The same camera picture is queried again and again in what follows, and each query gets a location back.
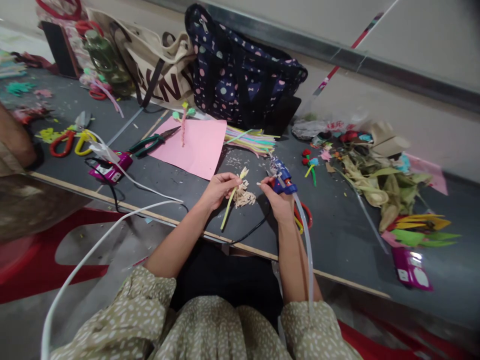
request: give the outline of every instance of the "table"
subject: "table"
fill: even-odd
[[[52,76],[44,70],[28,71],[29,77],[20,81],[36,84],[36,89],[49,89],[53,98],[46,99],[55,109],[53,116],[58,123],[38,120],[31,124],[33,133],[53,127],[57,131],[72,124],[83,110],[89,110],[95,120],[90,129],[106,142],[116,134],[128,119],[139,109],[136,99],[122,100],[125,118],[121,119],[110,101],[96,101],[88,91],[80,88],[76,80]],[[0,100],[7,108],[19,104],[31,104],[38,100],[32,94],[15,97],[5,92],[5,85],[14,80],[0,81]],[[114,150],[127,150],[131,145],[156,129],[161,120],[170,116],[168,111],[151,105],[112,144]],[[73,152],[65,158],[50,156],[48,145],[40,143],[44,162],[29,175],[41,181],[74,191],[81,195],[107,203],[113,203],[110,189],[100,186],[88,175],[89,168],[84,158]],[[414,309],[441,317],[454,324],[480,329],[480,271],[478,241],[478,210],[480,187],[477,184],[447,175],[450,195],[444,196],[432,188],[422,191],[422,196],[438,214],[452,221],[446,230],[462,234],[458,243],[444,248],[422,249],[425,271],[433,284],[434,292],[410,290],[398,280],[391,254],[385,254],[370,228],[365,214],[352,189],[340,174],[330,174],[322,165],[317,168],[317,187],[311,178],[304,178],[306,167],[301,163],[302,151],[307,143],[293,138],[288,132],[277,142],[275,154],[284,161],[299,188],[300,199],[310,208],[313,227],[310,230],[315,273],[347,286],[391,299]],[[230,242],[246,234],[268,210],[265,197],[255,185],[266,176],[269,168],[266,159],[257,159],[248,150],[225,146],[216,172],[239,174],[244,166],[250,170],[247,179],[249,191],[257,195],[257,203],[247,205],[229,215],[224,232],[220,224],[226,203],[212,214],[204,236],[221,242]],[[208,182],[175,166],[147,156],[135,159],[128,169],[138,182],[163,194],[184,200],[191,209],[202,195]],[[137,210],[161,201],[161,197],[135,187],[127,179],[116,186],[123,199],[120,203],[130,210]],[[366,206],[374,223],[378,224],[380,212]],[[177,204],[168,204],[145,211],[144,215],[169,225],[176,225],[185,216],[186,210]],[[236,247],[253,254],[277,260],[277,226],[271,214],[267,222]]]

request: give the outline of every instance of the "blue glue gun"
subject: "blue glue gun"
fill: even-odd
[[[278,178],[270,180],[268,184],[274,192],[277,194],[285,193],[291,195],[298,191],[297,185],[292,183],[292,176],[290,175],[289,170],[278,157],[274,156],[271,158],[270,166],[272,169],[276,169],[276,173],[279,174],[280,179],[285,184],[285,186],[283,186]]]

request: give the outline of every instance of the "green-handled pliers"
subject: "green-handled pliers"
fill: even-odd
[[[137,159],[142,159],[148,154],[150,154],[152,151],[154,151],[156,148],[158,148],[160,145],[165,144],[165,141],[169,137],[171,137],[178,129],[180,129],[180,126],[164,131],[160,135],[155,134],[153,136],[144,138],[143,140],[140,140],[135,145],[133,145],[130,149],[128,149],[128,151],[132,154],[135,154]]]

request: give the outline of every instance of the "sleeve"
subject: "sleeve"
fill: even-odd
[[[51,359],[145,359],[162,333],[175,286],[174,278],[155,277],[137,267],[113,303],[83,324]]]
[[[0,140],[0,177],[22,174],[24,172],[25,170],[19,161]]]
[[[288,351],[294,359],[361,359],[358,352],[342,338],[337,317],[324,301],[313,303],[310,320],[309,302],[291,302],[281,312]]]

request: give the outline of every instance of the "plastic bag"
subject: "plastic bag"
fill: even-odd
[[[310,113],[295,121],[292,133],[301,140],[310,140],[318,133],[346,133],[366,120],[368,116],[369,112],[361,106],[351,111],[341,109],[320,116]]]

